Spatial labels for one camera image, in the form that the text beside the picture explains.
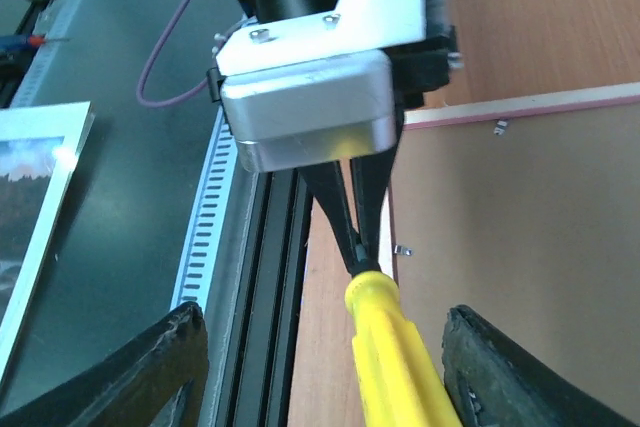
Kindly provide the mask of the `yellow handled screwdriver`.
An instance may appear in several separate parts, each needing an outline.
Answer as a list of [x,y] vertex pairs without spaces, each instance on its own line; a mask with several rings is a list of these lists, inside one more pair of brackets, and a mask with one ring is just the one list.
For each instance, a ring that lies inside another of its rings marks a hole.
[[396,282],[355,235],[345,292],[354,323],[352,352],[367,426],[459,426],[416,325],[404,314]]

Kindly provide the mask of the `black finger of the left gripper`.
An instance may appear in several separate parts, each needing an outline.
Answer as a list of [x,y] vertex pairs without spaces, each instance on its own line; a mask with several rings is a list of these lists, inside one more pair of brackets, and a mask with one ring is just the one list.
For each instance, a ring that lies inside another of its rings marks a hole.
[[378,262],[382,206],[402,136],[405,115],[395,113],[396,140],[380,153],[350,161],[359,240],[366,258]]
[[352,221],[340,163],[300,167],[299,172],[329,221],[347,272],[356,277],[365,271],[367,254]]

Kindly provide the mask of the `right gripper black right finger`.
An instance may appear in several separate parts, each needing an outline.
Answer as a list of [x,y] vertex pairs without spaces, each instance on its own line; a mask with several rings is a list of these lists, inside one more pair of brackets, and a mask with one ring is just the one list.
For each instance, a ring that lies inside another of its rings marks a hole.
[[444,385],[464,426],[632,426],[466,305],[449,310]]

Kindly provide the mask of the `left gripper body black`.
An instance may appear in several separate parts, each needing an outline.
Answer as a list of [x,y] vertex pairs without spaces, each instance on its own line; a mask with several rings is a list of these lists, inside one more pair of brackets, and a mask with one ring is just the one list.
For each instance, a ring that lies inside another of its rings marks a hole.
[[422,107],[425,93],[449,84],[449,62],[459,55],[447,0],[426,0],[426,21],[424,40],[389,49],[394,95],[406,110]]

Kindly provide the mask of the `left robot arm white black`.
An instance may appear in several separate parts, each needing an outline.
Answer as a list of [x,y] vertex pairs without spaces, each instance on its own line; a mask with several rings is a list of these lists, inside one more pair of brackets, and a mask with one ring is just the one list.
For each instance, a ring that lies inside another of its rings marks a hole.
[[446,0],[238,1],[211,81],[243,166],[297,170],[347,271],[377,270],[405,113],[463,64]]

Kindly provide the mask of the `pink wooden picture frame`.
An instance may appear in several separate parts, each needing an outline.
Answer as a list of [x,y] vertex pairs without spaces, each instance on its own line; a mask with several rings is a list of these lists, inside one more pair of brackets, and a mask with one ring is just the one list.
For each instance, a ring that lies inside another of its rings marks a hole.
[[635,105],[637,82],[607,85],[487,102],[411,110],[405,114],[406,131],[476,122],[499,122],[594,108]]

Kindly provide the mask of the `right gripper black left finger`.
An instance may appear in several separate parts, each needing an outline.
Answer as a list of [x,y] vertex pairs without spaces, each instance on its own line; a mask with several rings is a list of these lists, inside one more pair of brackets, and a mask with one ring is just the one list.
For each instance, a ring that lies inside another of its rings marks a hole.
[[188,301],[99,364],[1,418],[3,426],[149,426],[176,396],[196,426],[209,370],[200,306]]

